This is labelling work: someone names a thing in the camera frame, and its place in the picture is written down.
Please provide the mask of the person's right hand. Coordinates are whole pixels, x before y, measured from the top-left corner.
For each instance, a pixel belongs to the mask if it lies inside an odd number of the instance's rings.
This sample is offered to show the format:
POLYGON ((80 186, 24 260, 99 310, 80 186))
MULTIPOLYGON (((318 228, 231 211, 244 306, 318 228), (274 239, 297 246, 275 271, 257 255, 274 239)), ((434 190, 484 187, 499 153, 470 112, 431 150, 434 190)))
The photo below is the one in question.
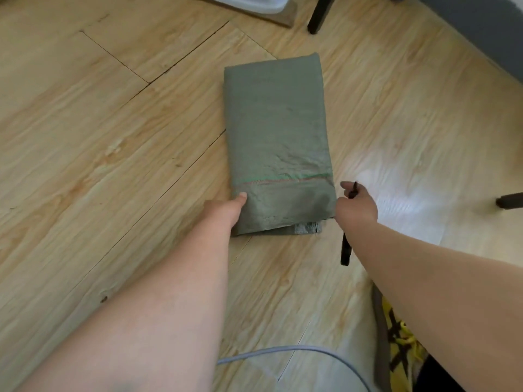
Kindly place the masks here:
POLYGON ((335 220, 347 237, 353 235, 359 227, 377 222, 378 208, 364 185, 357 182, 355 198, 338 197, 335 220))

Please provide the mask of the black chair leg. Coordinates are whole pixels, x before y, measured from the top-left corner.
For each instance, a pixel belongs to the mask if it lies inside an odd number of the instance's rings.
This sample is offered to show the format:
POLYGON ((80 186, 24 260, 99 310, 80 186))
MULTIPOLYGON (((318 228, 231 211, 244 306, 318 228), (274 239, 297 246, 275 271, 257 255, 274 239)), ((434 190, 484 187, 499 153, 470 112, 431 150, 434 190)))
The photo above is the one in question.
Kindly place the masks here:
POLYGON ((316 35, 321 29, 335 0, 318 0, 307 25, 307 31, 316 35))

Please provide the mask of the yellow black patterned garment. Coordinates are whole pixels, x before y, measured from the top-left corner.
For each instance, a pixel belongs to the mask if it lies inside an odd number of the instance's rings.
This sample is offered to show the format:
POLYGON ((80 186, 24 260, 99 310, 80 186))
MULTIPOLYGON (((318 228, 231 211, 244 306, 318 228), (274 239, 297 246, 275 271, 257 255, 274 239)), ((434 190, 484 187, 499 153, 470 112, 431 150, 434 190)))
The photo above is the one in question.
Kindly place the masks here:
POLYGON ((372 285, 371 303, 376 321, 375 385, 380 392, 413 392, 427 350, 376 284, 372 285))

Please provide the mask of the person's right forearm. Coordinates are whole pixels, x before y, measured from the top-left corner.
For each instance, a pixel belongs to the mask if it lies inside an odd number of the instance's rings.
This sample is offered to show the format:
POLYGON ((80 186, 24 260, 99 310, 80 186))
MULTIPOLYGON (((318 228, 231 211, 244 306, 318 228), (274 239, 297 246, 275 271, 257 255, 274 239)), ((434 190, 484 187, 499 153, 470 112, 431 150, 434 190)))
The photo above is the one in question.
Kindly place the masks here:
POLYGON ((338 220, 428 353, 467 392, 523 392, 523 268, 338 220))

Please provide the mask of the white plastic container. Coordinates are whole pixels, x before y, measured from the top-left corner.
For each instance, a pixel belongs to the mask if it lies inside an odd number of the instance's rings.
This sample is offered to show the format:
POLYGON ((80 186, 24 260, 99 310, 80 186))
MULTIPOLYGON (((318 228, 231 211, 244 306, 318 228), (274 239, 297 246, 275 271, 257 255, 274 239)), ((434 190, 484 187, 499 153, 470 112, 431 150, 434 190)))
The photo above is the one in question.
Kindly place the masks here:
POLYGON ((282 12, 290 0, 212 0, 220 4, 247 12, 277 14, 282 12))

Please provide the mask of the green woven sack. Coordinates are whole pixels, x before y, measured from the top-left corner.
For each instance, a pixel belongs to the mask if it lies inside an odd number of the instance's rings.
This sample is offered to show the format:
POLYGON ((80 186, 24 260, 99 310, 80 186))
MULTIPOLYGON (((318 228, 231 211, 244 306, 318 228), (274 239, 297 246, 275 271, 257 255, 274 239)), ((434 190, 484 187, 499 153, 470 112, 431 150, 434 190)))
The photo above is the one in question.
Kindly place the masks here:
POLYGON ((233 195, 247 194, 234 236, 322 231, 337 200, 317 53, 224 69, 233 195))

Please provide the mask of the black furniture leg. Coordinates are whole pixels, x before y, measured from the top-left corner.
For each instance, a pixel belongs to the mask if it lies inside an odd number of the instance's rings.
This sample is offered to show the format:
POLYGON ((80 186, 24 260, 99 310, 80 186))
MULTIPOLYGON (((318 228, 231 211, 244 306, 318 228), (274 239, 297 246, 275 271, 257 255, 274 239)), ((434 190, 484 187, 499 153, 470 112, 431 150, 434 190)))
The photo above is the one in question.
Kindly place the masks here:
POLYGON ((495 204, 503 210, 523 209, 523 192, 502 195, 495 200, 495 204))

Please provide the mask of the person's left forearm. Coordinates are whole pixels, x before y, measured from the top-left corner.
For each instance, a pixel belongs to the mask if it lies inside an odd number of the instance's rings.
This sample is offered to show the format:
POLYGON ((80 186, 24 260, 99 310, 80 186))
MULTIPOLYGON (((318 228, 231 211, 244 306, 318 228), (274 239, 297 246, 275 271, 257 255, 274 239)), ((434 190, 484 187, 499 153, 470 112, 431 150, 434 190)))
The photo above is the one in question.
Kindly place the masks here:
POLYGON ((211 392, 227 295, 230 225, 200 221, 109 300, 19 392, 211 392))

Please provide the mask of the person's left hand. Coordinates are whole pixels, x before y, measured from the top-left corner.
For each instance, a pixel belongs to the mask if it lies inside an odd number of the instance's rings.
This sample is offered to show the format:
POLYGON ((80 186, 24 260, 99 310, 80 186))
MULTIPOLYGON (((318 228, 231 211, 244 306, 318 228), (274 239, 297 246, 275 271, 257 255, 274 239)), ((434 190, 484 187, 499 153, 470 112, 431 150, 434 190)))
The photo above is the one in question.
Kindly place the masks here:
POLYGON ((202 219, 211 220, 213 225, 216 225, 215 228, 219 231, 224 231, 227 237, 231 236, 232 229, 239 220, 239 218, 232 217, 233 199, 234 198, 230 200, 206 200, 202 209, 202 219))

